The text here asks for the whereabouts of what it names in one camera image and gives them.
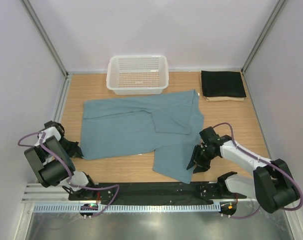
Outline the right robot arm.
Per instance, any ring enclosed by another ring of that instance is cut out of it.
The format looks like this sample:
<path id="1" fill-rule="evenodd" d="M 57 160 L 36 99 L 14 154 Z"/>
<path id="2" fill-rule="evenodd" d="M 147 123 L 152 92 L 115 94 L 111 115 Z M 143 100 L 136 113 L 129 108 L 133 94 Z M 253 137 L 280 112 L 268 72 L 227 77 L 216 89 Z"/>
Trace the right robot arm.
<path id="1" fill-rule="evenodd" d="M 229 172 L 222 177 L 217 193 L 228 198 L 240 193 L 256 199 L 259 206 L 268 213 L 283 209 L 296 211 L 303 205 L 303 193 L 295 182 L 287 163 L 282 159 L 271 160 L 262 157 L 235 141 L 234 135 L 218 135 L 213 127 L 207 127 L 200 133 L 201 143 L 194 147 L 187 169 L 194 173 L 209 170 L 211 161 L 225 158 L 251 174 L 251 178 Z M 298 201 L 296 207 L 288 205 Z"/>

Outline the teal blue t-shirt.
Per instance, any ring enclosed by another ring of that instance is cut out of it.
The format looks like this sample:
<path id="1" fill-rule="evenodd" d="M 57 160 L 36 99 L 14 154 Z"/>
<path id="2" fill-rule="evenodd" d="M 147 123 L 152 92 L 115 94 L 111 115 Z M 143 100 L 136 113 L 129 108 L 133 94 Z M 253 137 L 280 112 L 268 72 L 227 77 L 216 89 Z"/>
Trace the teal blue t-shirt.
<path id="1" fill-rule="evenodd" d="M 195 90 L 89 100 L 83 105 L 80 147 L 86 160 L 154 153 L 153 170 L 189 184 L 204 115 Z"/>

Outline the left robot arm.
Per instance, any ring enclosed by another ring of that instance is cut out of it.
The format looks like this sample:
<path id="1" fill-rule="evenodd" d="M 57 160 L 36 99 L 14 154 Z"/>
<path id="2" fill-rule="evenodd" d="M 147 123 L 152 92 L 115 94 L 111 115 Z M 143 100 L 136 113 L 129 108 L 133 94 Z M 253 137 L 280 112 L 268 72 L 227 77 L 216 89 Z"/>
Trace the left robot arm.
<path id="1" fill-rule="evenodd" d="M 24 156 L 38 182 L 45 188 L 61 185 L 71 201 L 95 199 L 98 188 L 92 178 L 72 162 L 84 157 L 79 143 L 65 138 L 61 123 L 50 120 L 35 135 L 37 142 L 27 147 Z"/>

